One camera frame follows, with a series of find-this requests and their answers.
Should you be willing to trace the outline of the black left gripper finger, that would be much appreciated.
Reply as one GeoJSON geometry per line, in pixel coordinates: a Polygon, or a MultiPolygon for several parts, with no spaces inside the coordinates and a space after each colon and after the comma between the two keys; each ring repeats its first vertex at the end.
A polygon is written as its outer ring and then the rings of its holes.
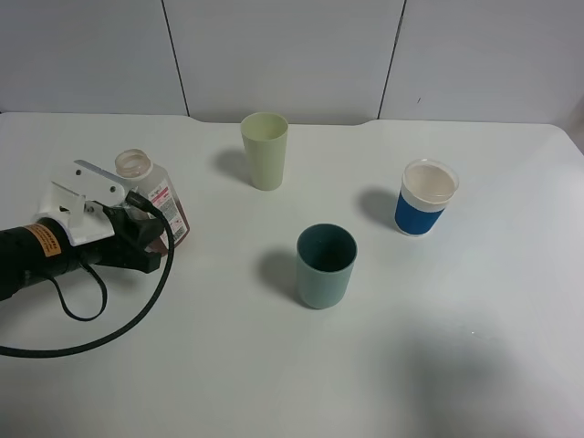
{"type": "Polygon", "coordinates": [[[109,251],[98,262],[99,266],[135,270],[145,274],[156,271],[160,264],[160,253],[133,249],[109,251]]]}

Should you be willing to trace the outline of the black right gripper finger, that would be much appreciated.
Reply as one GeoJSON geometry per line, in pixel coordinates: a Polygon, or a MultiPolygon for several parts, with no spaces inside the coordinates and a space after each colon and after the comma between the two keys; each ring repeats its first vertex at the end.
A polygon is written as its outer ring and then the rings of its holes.
{"type": "Polygon", "coordinates": [[[128,216],[124,219],[123,233],[139,249],[157,249],[161,245],[164,226],[159,218],[136,219],[128,216]]]}

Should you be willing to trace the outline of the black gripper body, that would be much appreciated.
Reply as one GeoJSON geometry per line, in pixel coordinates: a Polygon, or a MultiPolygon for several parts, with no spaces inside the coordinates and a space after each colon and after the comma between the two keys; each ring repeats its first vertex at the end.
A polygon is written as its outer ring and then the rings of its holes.
{"type": "Polygon", "coordinates": [[[68,219],[68,269],[137,268],[137,223],[123,207],[85,207],[68,219]]]}

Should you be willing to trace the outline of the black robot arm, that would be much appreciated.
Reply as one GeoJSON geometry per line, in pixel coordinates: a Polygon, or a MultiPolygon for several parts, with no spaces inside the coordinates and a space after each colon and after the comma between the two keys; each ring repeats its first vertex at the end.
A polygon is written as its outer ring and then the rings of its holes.
{"type": "Polygon", "coordinates": [[[10,298],[33,286],[80,269],[84,265],[110,266],[149,274],[160,266],[162,255],[147,247],[164,232],[158,218],[135,220],[121,208],[105,209],[106,223],[114,235],[73,246],[56,220],[1,232],[1,298],[10,298]]]}

